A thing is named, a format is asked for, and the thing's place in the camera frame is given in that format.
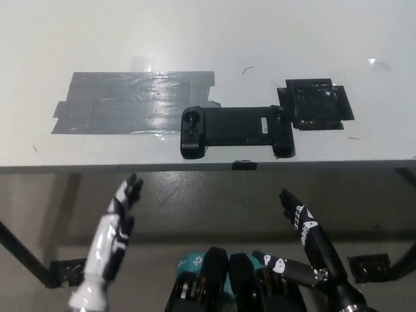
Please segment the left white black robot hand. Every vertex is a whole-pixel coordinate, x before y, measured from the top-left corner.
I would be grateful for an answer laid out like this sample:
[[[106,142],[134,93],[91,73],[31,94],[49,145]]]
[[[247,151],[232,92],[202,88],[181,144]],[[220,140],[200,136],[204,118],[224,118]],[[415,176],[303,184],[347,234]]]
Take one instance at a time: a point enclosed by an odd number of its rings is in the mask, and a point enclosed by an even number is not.
[[[134,172],[123,180],[102,215],[91,243],[84,278],[68,302],[69,311],[108,311],[109,285],[115,280],[135,225],[131,210],[144,182]]]

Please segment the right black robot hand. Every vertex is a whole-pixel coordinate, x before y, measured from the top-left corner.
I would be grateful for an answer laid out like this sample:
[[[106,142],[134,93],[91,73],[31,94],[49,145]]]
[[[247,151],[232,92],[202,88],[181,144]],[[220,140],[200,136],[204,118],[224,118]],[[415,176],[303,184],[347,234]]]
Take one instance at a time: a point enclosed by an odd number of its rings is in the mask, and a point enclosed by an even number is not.
[[[253,251],[252,255],[261,265],[285,280],[304,287],[325,291],[347,284],[348,275],[335,247],[307,206],[286,188],[281,191],[279,198],[284,215],[295,229],[309,264],[259,250]]]

